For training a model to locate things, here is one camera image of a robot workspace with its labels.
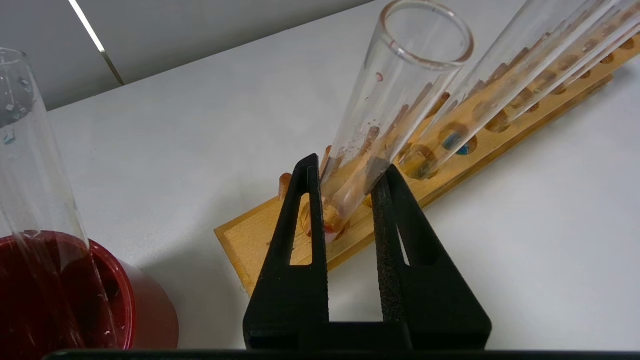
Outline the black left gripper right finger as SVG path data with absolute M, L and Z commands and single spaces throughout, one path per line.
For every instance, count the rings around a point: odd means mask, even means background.
M 372 192 L 382 319 L 414 350 L 483 350 L 492 322 L 391 166 Z

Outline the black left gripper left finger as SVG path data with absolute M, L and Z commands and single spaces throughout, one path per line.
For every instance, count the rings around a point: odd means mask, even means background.
M 310 197 L 311 264 L 290 264 L 302 196 Z M 295 165 L 278 221 L 243 317 L 249 350 L 297 349 L 306 328 L 329 322 L 327 247 L 315 153 Z

